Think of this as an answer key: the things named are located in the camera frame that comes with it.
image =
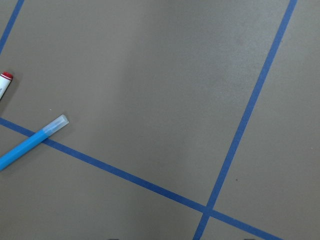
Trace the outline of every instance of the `clear marker cap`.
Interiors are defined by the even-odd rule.
[[[60,130],[65,125],[67,125],[68,123],[69,123],[69,121],[68,121],[67,117],[65,115],[61,115],[56,120],[52,121],[47,126],[42,128],[42,130],[45,132],[45,134],[47,134],[48,136],[51,136],[56,131]]]

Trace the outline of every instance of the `blue tape line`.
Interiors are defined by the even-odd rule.
[[[7,128],[9,128],[9,129],[11,129],[11,130],[13,130],[15,132],[20,133],[20,134],[23,134],[23,135],[25,135],[27,137],[30,137],[30,136],[32,136],[34,134],[33,131],[30,131],[30,130],[22,127],[22,126],[19,126],[19,125],[13,123],[13,122],[10,122],[8,120],[5,120],[5,119],[1,118],[1,117],[0,117],[0,125],[2,125],[4,127],[7,127]],[[100,169],[105,170],[105,171],[107,171],[107,172],[109,172],[111,174],[114,174],[114,175],[116,175],[116,176],[118,176],[118,177],[120,177],[122,179],[128,180],[129,182],[132,182],[132,183],[137,184],[137,185],[139,185],[141,187],[144,187],[144,188],[146,188],[146,189],[148,189],[150,191],[153,191],[153,192],[155,192],[157,194],[160,194],[160,195],[162,195],[162,196],[164,196],[164,197],[166,197],[168,199],[171,199],[171,200],[176,201],[176,202],[178,202],[180,204],[183,204],[183,205],[185,205],[185,206],[187,206],[189,208],[192,208],[192,209],[197,210],[197,211],[202,212],[202,213],[206,209],[206,207],[204,205],[201,205],[201,204],[199,204],[199,203],[197,203],[195,201],[192,201],[192,200],[190,200],[190,199],[188,199],[188,198],[186,198],[184,196],[181,196],[181,195],[176,194],[176,193],[174,193],[172,191],[169,191],[169,190],[167,190],[167,189],[165,189],[163,187],[160,187],[160,186],[155,185],[155,184],[153,184],[151,182],[148,182],[148,181],[146,181],[146,180],[144,180],[144,179],[142,179],[140,177],[134,176],[134,175],[132,175],[132,174],[130,174],[128,172],[125,172],[125,171],[123,171],[123,170],[121,170],[119,168],[111,166],[111,165],[109,165],[109,164],[107,164],[107,163],[105,163],[103,161],[95,159],[95,158],[93,158],[91,156],[88,156],[88,155],[86,155],[86,154],[84,154],[82,152],[74,150],[74,149],[72,149],[72,148],[70,148],[68,146],[65,146],[65,145],[63,145],[61,143],[53,141],[53,140],[51,140],[49,138],[44,140],[42,143],[47,145],[47,146],[49,146],[49,147],[51,147],[51,148],[54,148],[54,149],[60,151],[60,152],[68,154],[68,155],[70,155],[70,156],[72,156],[72,157],[74,157],[76,159],[79,159],[79,160],[81,160],[83,162],[86,162],[86,163],[88,163],[90,165],[93,165],[93,166],[95,166],[97,168],[100,168]]]
[[[11,17],[10,17],[10,19],[9,19],[9,21],[8,21],[4,31],[3,31],[2,37],[0,39],[0,54],[1,54],[2,50],[4,49],[4,46],[5,46],[6,42],[7,42],[9,34],[11,32],[11,29],[15,24],[15,21],[17,19],[17,16],[18,16],[18,14],[20,12],[20,9],[21,9],[22,5],[24,4],[24,1],[25,0],[18,0],[18,2],[16,3],[16,5],[15,5],[15,7],[13,9]]]
[[[211,217],[217,219],[217,220],[220,220],[226,224],[229,224],[231,226],[234,226],[238,229],[241,229],[243,231],[246,231],[247,233],[250,233],[252,235],[255,235],[259,238],[262,238],[262,239],[267,239],[267,240],[282,240],[281,238],[277,237],[277,236],[274,236],[274,235],[271,235],[265,231],[262,231],[258,228],[255,228],[253,226],[250,226],[244,222],[241,222],[237,219],[234,219],[230,216],[227,216],[223,213],[220,213],[218,211],[215,211],[213,210],[210,214]]]
[[[210,198],[207,202],[206,206],[210,209],[213,209],[216,204],[217,198],[220,194],[221,188],[224,184],[224,181],[225,181],[226,176],[228,174],[229,168],[231,166],[231,163],[234,159],[237,148],[238,148],[239,143],[241,141],[241,138],[245,132],[245,129],[246,129],[246,126],[249,122],[250,116],[254,110],[254,107],[255,107],[256,102],[258,100],[261,89],[262,89],[264,82],[267,78],[270,67],[275,59],[277,50],[278,50],[279,45],[281,43],[281,40],[284,36],[284,33],[286,31],[286,28],[288,26],[288,23],[290,21],[291,15],[295,9],[296,4],[297,4],[297,0],[290,0],[288,7],[284,13],[284,16],[282,18],[282,21],[280,23],[278,31],[277,31],[277,33],[274,37],[273,43],[271,45],[270,51],[265,59],[265,62],[264,62],[263,67],[261,69],[260,75],[256,81],[256,84],[254,86],[254,89],[252,91],[250,99],[248,101],[248,104],[245,108],[245,111],[243,113],[243,116],[241,118],[239,126],[235,132],[232,143],[230,145],[228,153],[227,153],[225,160],[223,162],[223,165],[222,165],[222,168],[221,168],[220,173],[218,175],[218,178],[214,184]],[[200,220],[198,227],[195,231],[195,234],[193,236],[193,240],[199,240],[201,238],[201,236],[206,228],[206,225],[208,223],[209,217],[210,216],[205,213],[202,215],[201,220]]]
[[[292,7],[292,12],[293,12],[294,7],[295,7],[295,5],[297,3],[297,0],[292,0],[290,3],[292,3],[292,2],[295,2],[294,6]],[[16,4],[16,6],[15,6],[13,12],[12,12],[12,15],[11,15],[9,21],[8,21],[8,24],[7,24],[5,30],[4,30],[4,32],[2,34],[2,37],[0,39],[0,54],[1,54],[5,44],[7,42],[8,36],[9,36],[9,34],[11,32],[11,29],[13,28],[13,25],[14,25],[16,19],[17,19],[17,16],[18,16],[18,14],[20,12],[20,9],[21,9],[23,3],[24,3],[24,0],[18,0],[17,4]],[[8,128],[8,129],[11,129],[11,130],[13,130],[15,132],[18,132],[18,133],[20,133],[22,135],[25,135],[27,137],[30,137],[33,134],[35,134],[35,132],[33,132],[31,130],[26,129],[26,128],[22,127],[22,126],[19,126],[19,125],[13,123],[13,122],[8,121],[8,120],[5,120],[4,118],[1,118],[1,117],[0,117],[0,125]],[[227,216],[227,215],[225,215],[223,213],[215,211],[215,210],[212,209],[213,207],[201,205],[201,204],[199,204],[197,202],[194,202],[194,201],[192,201],[192,200],[190,200],[190,199],[188,199],[186,197],[178,195],[178,194],[176,194],[176,193],[174,193],[172,191],[166,190],[163,187],[160,187],[160,186],[155,185],[155,184],[153,184],[151,182],[148,182],[148,181],[146,181],[146,180],[144,180],[144,179],[142,179],[140,177],[137,177],[137,176],[134,176],[134,175],[132,175],[130,173],[127,173],[127,172],[125,172],[125,171],[123,171],[123,170],[121,170],[119,168],[111,166],[111,165],[109,165],[107,163],[104,163],[104,162],[102,162],[100,160],[97,160],[97,159],[95,159],[93,157],[90,157],[90,156],[88,156],[88,155],[86,155],[84,153],[81,153],[81,152],[76,151],[76,150],[74,150],[74,149],[72,149],[70,147],[67,147],[67,146],[65,146],[63,144],[60,144],[60,143],[58,143],[56,141],[53,141],[51,139],[46,139],[45,141],[43,141],[43,143],[46,144],[49,147],[52,147],[52,148],[54,148],[54,149],[56,149],[58,151],[61,151],[61,152],[65,153],[65,154],[68,154],[68,155],[70,155],[70,156],[72,156],[74,158],[77,158],[77,159],[79,159],[81,161],[84,161],[84,162],[86,162],[88,164],[91,164],[91,165],[93,165],[93,166],[95,166],[97,168],[100,168],[100,169],[105,170],[105,171],[107,171],[107,172],[109,172],[111,174],[114,174],[114,175],[116,175],[116,176],[118,176],[120,178],[128,180],[129,182],[135,183],[135,184],[137,184],[137,185],[139,185],[139,186],[141,186],[143,188],[146,188],[146,189],[148,189],[148,190],[150,190],[152,192],[160,194],[160,195],[162,195],[162,196],[164,196],[166,198],[169,198],[169,199],[171,199],[171,200],[173,200],[175,202],[178,202],[178,203],[180,203],[182,205],[185,205],[185,206],[187,206],[189,208],[192,208],[192,209],[194,209],[196,211],[199,211],[199,212],[203,213],[201,221],[199,223],[199,226],[203,226],[203,230],[205,229],[205,227],[207,225],[209,217],[213,217],[213,218],[215,218],[217,220],[220,220],[220,221],[222,221],[222,222],[224,222],[226,224],[234,226],[234,227],[236,227],[236,228],[238,228],[240,230],[243,230],[243,231],[246,231],[246,232],[251,233],[253,235],[256,235],[257,237],[268,239],[268,240],[281,240],[281,238],[278,238],[278,237],[276,237],[274,235],[271,235],[271,234],[269,234],[269,233],[267,233],[265,231],[262,231],[262,230],[260,230],[258,228],[250,226],[250,225],[248,225],[248,224],[246,224],[244,222],[236,220],[236,219],[234,219],[234,218],[232,218],[230,216]],[[204,216],[207,216],[207,220],[206,221],[202,220]]]
[[[11,121],[8,121],[8,120],[5,120],[5,119],[1,118],[1,117],[0,117],[0,125],[8,128],[8,129],[11,129],[11,130],[13,130],[13,131],[15,131],[17,133],[23,134],[23,135],[25,135],[27,137],[30,137],[33,134],[35,134],[33,131],[30,131],[29,129],[26,129],[26,128],[22,127],[22,126],[19,126],[19,125],[15,124],[15,123],[13,123]],[[60,151],[60,152],[68,154],[69,156],[77,158],[77,159],[79,159],[79,160],[81,160],[83,162],[91,164],[91,165],[93,165],[93,166],[95,166],[97,168],[100,168],[100,169],[102,169],[104,171],[107,171],[107,172],[109,172],[111,174],[114,174],[114,175],[116,175],[116,176],[118,176],[120,178],[123,178],[125,180],[128,180],[128,181],[134,183],[134,184],[137,184],[137,185],[139,185],[139,186],[141,186],[143,188],[146,188],[146,189],[148,189],[148,190],[150,190],[152,192],[160,194],[160,195],[162,195],[162,196],[164,196],[166,198],[169,198],[169,199],[171,199],[171,200],[173,200],[175,202],[178,202],[178,203],[180,203],[180,204],[182,204],[184,206],[192,208],[192,209],[194,209],[194,210],[196,210],[198,212],[206,213],[207,215],[209,215],[209,216],[211,216],[211,217],[213,217],[213,218],[215,218],[217,220],[220,220],[220,221],[222,221],[224,223],[232,225],[232,226],[234,226],[234,227],[236,227],[238,229],[241,229],[241,230],[246,231],[248,233],[251,233],[253,235],[256,235],[257,237],[261,237],[262,238],[262,237],[267,236],[268,238],[266,238],[266,239],[280,240],[280,238],[278,238],[276,236],[273,236],[273,235],[271,235],[269,233],[266,233],[265,231],[259,230],[259,229],[255,228],[253,226],[250,226],[250,225],[248,225],[246,223],[243,223],[243,222],[241,222],[239,220],[236,220],[236,219],[234,219],[232,217],[224,215],[224,214],[222,214],[222,213],[220,213],[218,211],[215,211],[215,210],[213,210],[211,208],[208,208],[208,207],[206,207],[204,205],[201,205],[200,203],[192,201],[192,200],[190,200],[190,199],[188,199],[188,198],[186,198],[184,196],[178,195],[178,194],[176,194],[176,193],[174,193],[172,191],[166,190],[163,187],[160,187],[160,186],[155,185],[155,184],[153,184],[151,182],[148,182],[148,181],[146,181],[146,180],[144,180],[144,179],[142,179],[140,177],[134,176],[134,175],[132,175],[130,173],[127,173],[127,172],[125,172],[123,170],[120,170],[120,169],[118,169],[118,168],[116,168],[114,166],[111,166],[111,165],[109,165],[109,164],[107,164],[105,162],[97,160],[97,159],[95,159],[95,158],[93,158],[91,156],[85,155],[85,154],[83,154],[83,153],[81,153],[79,151],[76,151],[76,150],[74,150],[74,149],[72,149],[70,147],[67,147],[67,146],[65,146],[63,144],[60,144],[60,143],[58,143],[56,141],[53,141],[53,140],[51,140],[49,138],[44,140],[42,143],[47,145],[47,146],[49,146],[49,147],[51,147],[51,148],[54,148],[54,149]]]

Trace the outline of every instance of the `white marker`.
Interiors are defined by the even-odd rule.
[[[11,80],[14,76],[8,72],[3,72],[0,76],[0,99],[2,98],[3,94],[5,93],[7,87],[11,83]]]

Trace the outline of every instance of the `gray floor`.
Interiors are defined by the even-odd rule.
[[[29,0],[0,117],[206,205],[288,0]],[[0,2],[2,32],[16,1]],[[215,210],[320,238],[320,4],[299,1]],[[0,154],[26,137],[0,126]],[[0,173],[0,238],[186,240],[201,213],[44,144]],[[261,239],[211,218],[203,240]]]

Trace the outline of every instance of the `marker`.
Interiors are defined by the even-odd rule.
[[[5,93],[7,87],[11,83],[11,80],[14,76],[6,71],[4,71],[0,76],[0,99],[2,98],[3,94]]]
[[[29,152],[37,145],[39,145],[43,140],[50,137],[52,134],[63,128],[68,123],[69,121],[67,117],[65,115],[61,115],[56,120],[42,128],[40,131],[29,137],[27,140],[20,143],[14,149],[0,157],[0,171],[2,171],[9,164],[13,163],[15,160],[20,158],[25,153]]]

